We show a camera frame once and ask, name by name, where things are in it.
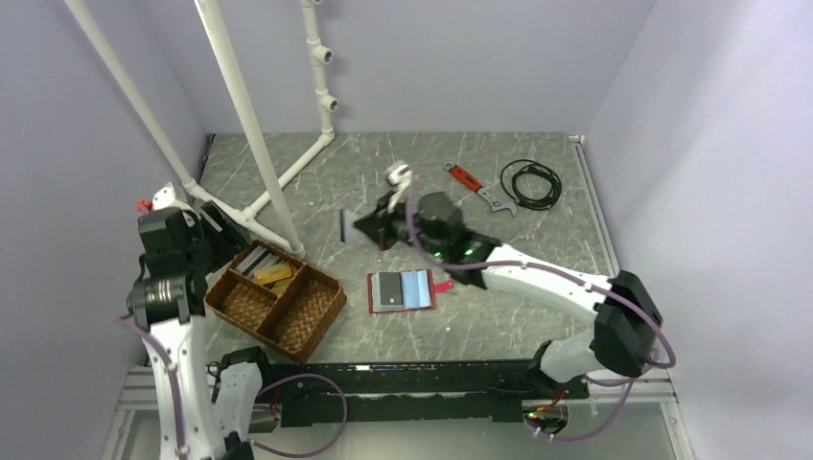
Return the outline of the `dark credit card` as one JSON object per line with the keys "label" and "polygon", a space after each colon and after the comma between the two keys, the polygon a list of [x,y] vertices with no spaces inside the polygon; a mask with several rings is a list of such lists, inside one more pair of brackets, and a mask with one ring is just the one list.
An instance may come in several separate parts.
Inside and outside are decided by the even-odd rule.
{"label": "dark credit card", "polygon": [[400,309],[404,306],[402,276],[398,272],[379,272],[376,279],[376,306],[379,311]]}

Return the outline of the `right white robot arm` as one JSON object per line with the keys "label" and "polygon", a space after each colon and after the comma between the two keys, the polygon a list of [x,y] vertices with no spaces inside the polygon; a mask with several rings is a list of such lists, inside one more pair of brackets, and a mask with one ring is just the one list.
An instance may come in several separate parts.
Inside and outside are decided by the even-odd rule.
{"label": "right white robot arm", "polygon": [[621,270],[607,277],[535,259],[469,228],[444,193],[393,208],[390,198],[383,196],[363,217],[340,212],[341,240],[367,239],[381,250],[409,244],[459,284],[518,294],[584,325],[582,333],[549,340],[535,352],[528,384],[537,396],[550,398],[570,380],[597,370],[636,379],[658,366],[662,316],[636,274]]}

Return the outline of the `white striped credit card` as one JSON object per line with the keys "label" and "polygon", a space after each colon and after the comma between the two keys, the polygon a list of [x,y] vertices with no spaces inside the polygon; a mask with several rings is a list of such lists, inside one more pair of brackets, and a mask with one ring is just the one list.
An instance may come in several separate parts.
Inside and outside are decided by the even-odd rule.
{"label": "white striped credit card", "polygon": [[339,211],[339,239],[343,243],[352,246],[360,246],[367,241],[367,237],[355,225],[358,219],[359,216],[352,211],[346,209]]}

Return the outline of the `woven wicker basket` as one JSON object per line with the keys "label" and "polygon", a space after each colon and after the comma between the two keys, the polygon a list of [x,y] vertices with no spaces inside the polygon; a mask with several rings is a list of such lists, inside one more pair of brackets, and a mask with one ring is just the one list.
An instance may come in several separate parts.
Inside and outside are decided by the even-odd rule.
{"label": "woven wicker basket", "polygon": [[[293,269],[288,284],[279,292],[251,280],[239,269],[241,263],[254,262],[264,254],[279,257]],[[232,259],[206,294],[205,305],[219,318],[280,355],[304,364],[346,300],[338,279],[276,246],[256,240]]]}

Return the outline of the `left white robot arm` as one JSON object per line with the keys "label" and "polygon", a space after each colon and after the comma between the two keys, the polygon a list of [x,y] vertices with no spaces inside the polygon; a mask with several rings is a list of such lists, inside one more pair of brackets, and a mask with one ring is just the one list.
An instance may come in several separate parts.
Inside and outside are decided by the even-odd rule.
{"label": "left white robot arm", "polygon": [[205,362],[204,298],[212,251],[197,213],[170,206],[138,219],[144,252],[127,298],[123,327],[141,338],[155,383],[162,459],[251,459],[254,403],[275,389],[265,352],[251,347],[222,357],[216,388]]}

